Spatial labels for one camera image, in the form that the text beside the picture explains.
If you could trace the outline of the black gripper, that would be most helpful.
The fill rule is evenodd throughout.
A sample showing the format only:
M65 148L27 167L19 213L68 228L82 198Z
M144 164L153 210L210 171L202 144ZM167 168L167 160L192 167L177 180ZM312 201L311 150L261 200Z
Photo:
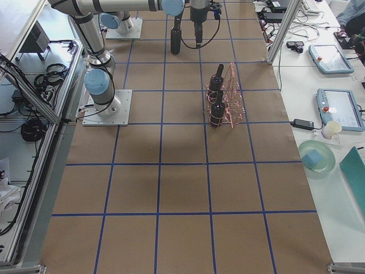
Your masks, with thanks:
M221 19L222 5L219 2L215 2L213 0L211 0L209 2L209 4L210 4L210 10L209 11L213 12L215 20L220 20Z

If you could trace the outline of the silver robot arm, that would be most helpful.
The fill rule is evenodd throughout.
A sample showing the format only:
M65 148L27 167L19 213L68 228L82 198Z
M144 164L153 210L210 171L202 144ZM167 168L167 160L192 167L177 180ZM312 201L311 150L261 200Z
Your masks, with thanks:
M68 15L82 45L88 53L90 70L84 77L84 86L94 101L95 116L115 117L121 106L113 82L115 60L106 50L95 13L121 11L159 11L168 16L183 11L184 1L50 1L51 7Z
M172 35L181 33L178 17L185 9L185 1L117 1L121 4L120 10L163 10L168 16L175 17L176 24L173 27ZM189 1L190 20L194 23L194 35L197 43L202 42L202 24L206 21L209 11L220 14L220 4L213 1Z

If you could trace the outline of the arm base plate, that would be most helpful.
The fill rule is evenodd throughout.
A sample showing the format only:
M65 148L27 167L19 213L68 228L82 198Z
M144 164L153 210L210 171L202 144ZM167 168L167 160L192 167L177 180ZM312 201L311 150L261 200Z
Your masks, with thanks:
M132 101L132 90L116 90L110 106L94 105L91 95L88 95L88 104L82 121L84 126L127 126Z
M107 23L106 39L109 40L130 40L140 39L143 19L128 18L124 21L113 19Z

